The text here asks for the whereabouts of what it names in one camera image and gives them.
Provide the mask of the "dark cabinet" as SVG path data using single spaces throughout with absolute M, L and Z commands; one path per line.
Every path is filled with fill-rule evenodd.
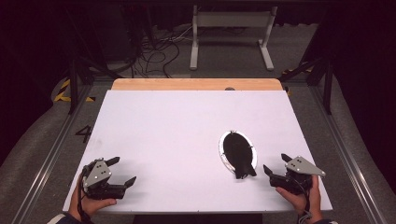
M 104 54 L 109 61 L 134 62 L 141 54 L 146 9 L 107 5 L 104 9 Z

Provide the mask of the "yellow black floor tape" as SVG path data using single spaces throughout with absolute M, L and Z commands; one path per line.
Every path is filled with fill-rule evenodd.
M 283 83 L 286 80 L 289 80 L 292 77 L 295 77 L 301 73 L 303 73 L 305 70 L 307 70 L 308 68 L 312 67 L 313 64 L 312 63 L 304 63 L 302 65 L 300 65 L 297 68 L 294 68 L 292 70 L 285 70 L 282 74 L 281 77 L 278 79 L 281 83 Z

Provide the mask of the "person's right hand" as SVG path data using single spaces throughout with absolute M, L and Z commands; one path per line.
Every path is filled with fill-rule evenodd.
M 276 192 L 287 200 L 298 215 L 298 224 L 316 224 L 323 219 L 318 177 L 312 176 L 312 188 L 304 194 L 294 195 L 281 187 Z

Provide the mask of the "aluminium floor rail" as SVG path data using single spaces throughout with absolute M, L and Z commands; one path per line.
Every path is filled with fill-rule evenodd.
M 31 215 L 33 208 L 50 177 L 53 167 L 59 158 L 61 149 L 64 146 L 66 136 L 68 135 L 74 121 L 76 120 L 83 103 L 85 102 L 88 94 L 92 89 L 92 85 L 83 85 L 80 87 L 78 93 L 78 100 L 74 109 L 71 113 L 66 116 L 66 119 L 62 125 L 60 132 L 58 133 L 52 147 L 50 148 L 49 154 L 42 163 L 38 173 L 35 175 L 33 184 L 29 188 L 21 206 L 13 218 L 11 224 L 25 224 L 27 218 Z
M 344 142 L 332 115 L 327 112 L 324 105 L 322 104 L 324 98 L 321 96 L 319 89 L 317 87 L 309 87 L 309 90 L 332 133 L 332 138 L 335 141 L 337 153 L 339 154 L 340 160 L 346 169 L 349 180 L 356 191 L 357 196 L 359 197 L 361 205 L 370 223 L 388 224 L 384 215 L 380 211 L 377 202 L 375 201 L 374 194 L 371 192 L 359 165 L 353 158 L 352 153 Z

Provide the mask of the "black metal stand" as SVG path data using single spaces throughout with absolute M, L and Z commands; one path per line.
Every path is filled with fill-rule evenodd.
M 91 85 L 94 82 L 91 67 L 112 79 L 120 78 L 120 75 L 107 68 L 103 53 L 99 53 L 101 48 L 99 40 L 85 7 L 61 5 L 59 9 L 62 13 L 62 16 L 59 17 L 59 30 L 68 60 L 68 77 L 71 84 L 69 112 L 73 113 L 81 102 L 78 81 L 81 80 L 83 85 Z
M 322 96 L 322 104 L 325 111 L 330 115 L 331 111 L 331 95 L 332 95 L 332 54 L 326 50 L 322 55 L 305 63 L 312 63 L 311 73 L 305 82 L 308 86 L 317 86 L 324 78 L 324 90 Z

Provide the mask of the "white desk frame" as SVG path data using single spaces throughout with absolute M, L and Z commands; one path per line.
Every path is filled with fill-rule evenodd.
M 225 11 L 200 11 L 198 6 L 193 7 L 192 14 L 192 45 L 191 45 L 191 61 L 190 70 L 198 68 L 198 55 L 199 55 L 199 40 L 198 28 L 199 27 L 242 27 L 242 28 L 263 28 L 264 36 L 258 40 L 258 45 L 262 53 L 262 58 L 266 69 L 273 71 L 274 64 L 269 54 L 267 45 L 269 37 L 272 32 L 277 7 L 271 7 L 266 11 L 258 12 L 225 12 Z

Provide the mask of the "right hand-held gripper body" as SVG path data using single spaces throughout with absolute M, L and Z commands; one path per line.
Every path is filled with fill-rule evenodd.
M 269 177 L 271 187 L 281 187 L 288 192 L 299 195 L 306 193 L 312 188 L 312 175 L 325 176 L 326 173 L 302 156 L 297 156 L 286 162 L 284 175 Z

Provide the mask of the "black curtain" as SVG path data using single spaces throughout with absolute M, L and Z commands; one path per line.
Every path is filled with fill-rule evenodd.
M 377 168 L 396 193 L 396 0 L 354 0 L 335 75 Z
M 49 108 L 67 60 L 48 0 L 0 0 L 0 165 Z

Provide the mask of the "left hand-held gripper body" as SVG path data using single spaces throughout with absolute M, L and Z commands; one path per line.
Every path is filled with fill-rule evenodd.
M 112 173 L 101 158 L 91 162 L 83 168 L 82 187 L 85 195 L 94 200 L 122 199 L 126 188 L 124 185 L 110 185 L 107 183 Z

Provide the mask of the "person's left hand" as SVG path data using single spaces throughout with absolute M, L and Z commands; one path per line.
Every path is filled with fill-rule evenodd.
M 88 215 L 92 217 L 99 210 L 115 205 L 117 203 L 116 199 L 104 199 L 104 200 L 93 200 L 85 196 L 84 191 L 80 188 L 80 182 L 77 182 L 76 188 L 71 196 L 71 201 L 67 214 L 70 215 L 75 221 L 81 222 L 82 218 L 78 211 L 79 208 Z

